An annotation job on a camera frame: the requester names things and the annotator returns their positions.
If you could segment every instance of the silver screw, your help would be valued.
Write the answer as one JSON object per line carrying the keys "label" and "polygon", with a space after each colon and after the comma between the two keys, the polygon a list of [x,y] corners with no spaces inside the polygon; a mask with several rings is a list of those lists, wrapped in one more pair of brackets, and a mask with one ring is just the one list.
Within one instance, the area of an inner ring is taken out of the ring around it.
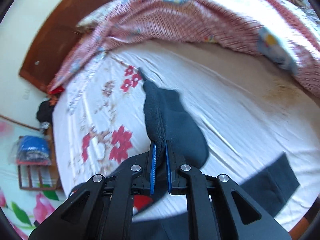
{"label": "silver screw", "polygon": [[182,169],[183,171],[190,171],[191,167],[188,164],[183,164],[181,165],[180,169]]}
{"label": "silver screw", "polygon": [[102,176],[100,174],[94,175],[92,180],[94,182],[100,182],[100,181],[102,181]]}
{"label": "silver screw", "polygon": [[135,165],[132,165],[132,166],[131,166],[131,170],[132,170],[132,171],[140,171],[140,169],[141,169],[141,166],[140,166],[140,165],[135,164]]}
{"label": "silver screw", "polygon": [[227,182],[229,180],[229,177],[225,174],[222,174],[219,176],[219,179],[222,181],[222,182]]}

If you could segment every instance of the dark cloth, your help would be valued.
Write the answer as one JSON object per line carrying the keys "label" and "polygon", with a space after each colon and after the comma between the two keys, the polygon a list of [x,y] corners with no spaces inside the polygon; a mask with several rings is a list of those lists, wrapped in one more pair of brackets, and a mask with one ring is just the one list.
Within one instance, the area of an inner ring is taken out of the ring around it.
{"label": "dark cloth", "polygon": [[244,182],[241,187],[275,217],[299,185],[287,156],[283,153],[272,165]]}
{"label": "dark cloth", "polygon": [[308,212],[304,215],[304,217],[311,224],[318,213],[319,213],[319,216],[320,216],[320,198],[316,199],[316,201],[313,203],[311,208],[309,208]]}
{"label": "dark cloth", "polygon": [[50,106],[49,100],[43,101],[39,105],[39,109],[37,112],[37,120],[39,122],[49,122],[52,124],[52,113],[55,106]]}
{"label": "dark cloth", "polygon": [[145,80],[143,89],[146,100],[143,106],[147,134],[156,144],[157,174],[163,174],[165,141],[170,140],[172,150],[185,157],[186,163],[201,168],[209,156],[207,142],[202,131],[183,108],[175,90],[157,87]]}
{"label": "dark cloth", "polygon": [[[299,182],[285,154],[241,185],[273,217],[284,207],[298,186]],[[132,223],[130,240],[135,239],[189,239],[188,214],[185,212],[165,219]]]}

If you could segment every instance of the wall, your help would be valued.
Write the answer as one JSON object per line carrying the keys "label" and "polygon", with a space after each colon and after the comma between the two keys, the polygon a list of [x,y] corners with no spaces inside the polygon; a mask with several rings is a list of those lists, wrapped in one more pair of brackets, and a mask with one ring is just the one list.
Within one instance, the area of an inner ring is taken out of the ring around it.
{"label": "wall", "polygon": [[0,114],[38,127],[45,94],[18,76],[34,37],[61,0],[15,0],[0,24]]}

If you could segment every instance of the blanket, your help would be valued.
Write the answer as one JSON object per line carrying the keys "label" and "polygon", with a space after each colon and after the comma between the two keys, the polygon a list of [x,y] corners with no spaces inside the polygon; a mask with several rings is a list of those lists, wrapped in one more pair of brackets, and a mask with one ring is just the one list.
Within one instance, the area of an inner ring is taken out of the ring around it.
{"label": "blanket", "polygon": [[265,55],[320,96],[320,38],[279,0],[117,0],[72,49],[48,89],[89,63],[79,97],[108,51],[152,38]]}

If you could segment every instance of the green leaf pattern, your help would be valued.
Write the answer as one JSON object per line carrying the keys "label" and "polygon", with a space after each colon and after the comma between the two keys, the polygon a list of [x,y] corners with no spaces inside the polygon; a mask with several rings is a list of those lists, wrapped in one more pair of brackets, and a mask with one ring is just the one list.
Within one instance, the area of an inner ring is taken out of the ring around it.
{"label": "green leaf pattern", "polygon": [[19,208],[19,206],[13,201],[11,202],[11,207],[12,207],[12,210],[13,210],[14,214],[16,215],[16,217],[22,223],[25,223],[25,224],[28,224],[28,225],[32,226],[31,221],[30,221],[28,215],[26,214],[26,212],[24,210]]}
{"label": "green leaf pattern", "polygon": [[[51,187],[51,185],[49,184],[43,184],[43,187]],[[52,190],[44,190],[42,191],[43,192],[43,195],[45,195],[48,199],[51,199],[51,200],[58,200],[59,201],[59,198],[57,196],[57,193],[55,191],[52,191]]]}

